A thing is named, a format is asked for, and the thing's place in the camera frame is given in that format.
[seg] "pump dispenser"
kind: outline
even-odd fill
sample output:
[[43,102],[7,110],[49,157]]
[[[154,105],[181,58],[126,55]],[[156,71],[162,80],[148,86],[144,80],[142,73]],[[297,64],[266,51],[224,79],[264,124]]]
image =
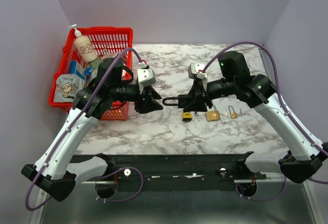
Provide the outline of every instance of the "pump dispenser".
[[77,24],[74,24],[68,28],[74,28],[74,35],[76,39],[74,45],[77,48],[77,52],[86,63],[90,63],[98,58],[98,54],[92,46],[91,41],[85,35],[82,35],[81,31],[76,28]]

